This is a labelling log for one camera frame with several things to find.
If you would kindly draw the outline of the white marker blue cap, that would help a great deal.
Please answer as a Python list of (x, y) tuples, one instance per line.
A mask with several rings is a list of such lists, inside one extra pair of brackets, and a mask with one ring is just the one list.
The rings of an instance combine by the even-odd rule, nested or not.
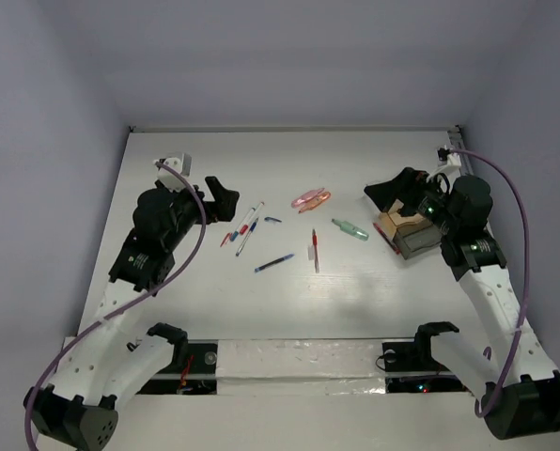
[(238, 238), (238, 236), (242, 233), (242, 230), (245, 227), (248, 227), (248, 223), (251, 219), (251, 217), (253, 216), (253, 213), (255, 212), (255, 208), (251, 207), (246, 214), (244, 215), (244, 217), (241, 219), (240, 223), (237, 225), (236, 229), (234, 230), (234, 232), (231, 235), (230, 240), (234, 241), (235, 239)]

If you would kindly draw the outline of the blue ballpoint pen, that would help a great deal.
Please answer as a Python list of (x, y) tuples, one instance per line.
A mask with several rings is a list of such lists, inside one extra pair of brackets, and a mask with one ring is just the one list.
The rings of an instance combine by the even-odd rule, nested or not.
[(237, 249), (237, 252), (235, 254), (235, 257), (239, 257), (246, 245), (246, 243), (248, 242), (248, 240), (250, 239), (251, 235), (253, 234), (255, 228), (257, 227), (257, 223), (258, 223), (258, 217), (253, 221), (253, 223), (249, 226), (248, 230), (246, 231), (243, 240), (239, 246), (239, 248)]

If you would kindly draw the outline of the green correction tape pen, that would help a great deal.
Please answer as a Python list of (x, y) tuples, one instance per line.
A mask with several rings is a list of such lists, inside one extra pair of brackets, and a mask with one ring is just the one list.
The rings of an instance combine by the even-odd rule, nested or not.
[(367, 241), (369, 238), (369, 234), (366, 231), (348, 221), (333, 218), (332, 223), (337, 226), (343, 233), (346, 233), (360, 241)]

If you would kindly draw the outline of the orange highlighter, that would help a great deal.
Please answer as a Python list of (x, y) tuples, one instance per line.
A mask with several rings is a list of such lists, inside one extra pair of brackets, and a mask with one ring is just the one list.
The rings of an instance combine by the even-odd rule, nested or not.
[(321, 204), (323, 204), (324, 202), (329, 200), (330, 197), (331, 197), (331, 193), (328, 192), (328, 191), (317, 194), (311, 200), (308, 200), (307, 202), (305, 202), (302, 207), (300, 207), (299, 213), (302, 214), (302, 213), (305, 213), (307, 211), (311, 211), (311, 210), (316, 209)]

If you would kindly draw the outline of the pink highlighter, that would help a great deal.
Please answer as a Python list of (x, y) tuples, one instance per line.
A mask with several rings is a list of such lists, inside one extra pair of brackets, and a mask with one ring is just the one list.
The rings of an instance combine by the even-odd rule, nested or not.
[(311, 201), (313, 198), (315, 198), (317, 195), (323, 192), (324, 192), (324, 188), (318, 188), (318, 189), (310, 190), (304, 194), (301, 194), (299, 197), (297, 197), (291, 202), (291, 207), (294, 209), (299, 208), (300, 206)]

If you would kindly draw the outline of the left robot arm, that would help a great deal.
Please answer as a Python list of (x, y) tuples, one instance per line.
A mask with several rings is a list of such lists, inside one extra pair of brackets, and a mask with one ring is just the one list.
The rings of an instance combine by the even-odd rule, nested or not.
[(42, 435), (76, 450), (102, 450), (112, 439), (122, 407), (158, 372), (182, 370), (190, 360), (188, 335), (157, 322), (133, 331), (146, 307), (139, 296), (156, 294), (175, 265), (173, 253), (194, 225), (233, 220), (240, 198), (214, 176), (205, 179), (213, 196), (175, 178), (159, 179), (141, 193), (133, 227), (109, 272), (95, 312), (97, 327), (62, 358), (50, 379), (23, 402)]

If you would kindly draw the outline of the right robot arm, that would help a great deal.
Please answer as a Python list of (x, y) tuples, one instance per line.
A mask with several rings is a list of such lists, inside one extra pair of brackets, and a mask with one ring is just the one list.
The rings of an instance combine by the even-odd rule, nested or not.
[(455, 179), (449, 191), (442, 177), (411, 167), (394, 179), (365, 187), (382, 212), (400, 203), (441, 232), (445, 264), (474, 306), (490, 352), (481, 354), (449, 321), (418, 327), (412, 342), (385, 346), (387, 371), (417, 363), (446, 369), (476, 399), (476, 409), (499, 440), (560, 431), (560, 371), (538, 342), (510, 283), (506, 258), (487, 229), (490, 186), (476, 176)]

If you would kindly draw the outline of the stationery organizer box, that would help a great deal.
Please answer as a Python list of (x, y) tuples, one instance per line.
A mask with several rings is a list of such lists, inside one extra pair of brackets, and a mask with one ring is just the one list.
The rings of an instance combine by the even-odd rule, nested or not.
[(387, 212), (378, 216), (378, 226), (395, 252), (408, 260), (437, 248), (442, 236), (438, 228), (418, 213), (402, 216), (398, 212), (402, 206), (396, 201)]

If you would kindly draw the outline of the red pen cap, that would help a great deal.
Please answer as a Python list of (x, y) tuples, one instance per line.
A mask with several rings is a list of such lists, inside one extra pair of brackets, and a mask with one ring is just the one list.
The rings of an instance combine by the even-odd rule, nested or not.
[(222, 242), (221, 242), (221, 244), (220, 244), (220, 247), (223, 247), (224, 245), (227, 244), (227, 242), (228, 242), (229, 239), (231, 238), (231, 235), (232, 235), (232, 234), (231, 234), (230, 232), (226, 233), (225, 237), (223, 238), (223, 240), (222, 240)]

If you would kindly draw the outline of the red gel pen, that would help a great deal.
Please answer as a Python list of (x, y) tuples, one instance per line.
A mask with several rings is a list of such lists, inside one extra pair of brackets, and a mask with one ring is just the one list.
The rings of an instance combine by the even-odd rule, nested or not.
[(318, 235), (315, 228), (312, 228), (312, 256), (314, 261), (315, 273), (319, 273), (319, 249)]

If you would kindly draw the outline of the blue ink refill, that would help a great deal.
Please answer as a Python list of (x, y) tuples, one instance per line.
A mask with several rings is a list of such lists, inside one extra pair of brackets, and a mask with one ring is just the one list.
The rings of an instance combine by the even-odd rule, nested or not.
[(270, 262), (267, 262), (267, 263), (265, 263), (265, 264), (263, 264), (263, 265), (260, 265), (260, 266), (256, 267), (256, 268), (254, 269), (254, 273), (259, 273), (259, 272), (265, 271), (265, 270), (267, 270), (267, 269), (269, 269), (269, 268), (271, 268), (271, 267), (273, 267), (273, 266), (276, 266), (276, 265), (278, 265), (278, 264), (280, 264), (280, 263), (283, 263), (283, 262), (285, 262), (285, 261), (287, 261), (287, 260), (292, 259), (294, 256), (295, 256), (295, 255), (291, 253), (291, 254), (287, 254), (287, 255), (285, 255), (285, 256), (276, 258), (276, 259), (274, 259), (274, 260), (272, 260), (272, 261), (270, 261)]

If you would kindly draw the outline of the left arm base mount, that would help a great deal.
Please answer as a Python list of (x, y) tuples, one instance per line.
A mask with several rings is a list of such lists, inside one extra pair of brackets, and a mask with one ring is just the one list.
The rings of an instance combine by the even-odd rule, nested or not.
[(171, 361), (159, 374), (179, 375), (186, 367), (190, 374), (214, 375), (217, 365), (217, 341), (193, 341), (177, 327), (159, 322), (147, 331), (149, 336), (162, 337), (174, 347)]

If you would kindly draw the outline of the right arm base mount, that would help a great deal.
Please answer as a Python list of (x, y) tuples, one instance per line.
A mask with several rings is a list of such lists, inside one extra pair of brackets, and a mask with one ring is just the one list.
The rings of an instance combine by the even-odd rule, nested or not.
[(376, 360), (376, 367), (385, 373), (435, 372), (446, 367), (433, 359), (430, 340), (445, 333), (458, 333), (459, 328), (449, 321), (422, 324), (411, 341), (392, 341), (382, 344), (382, 354)]

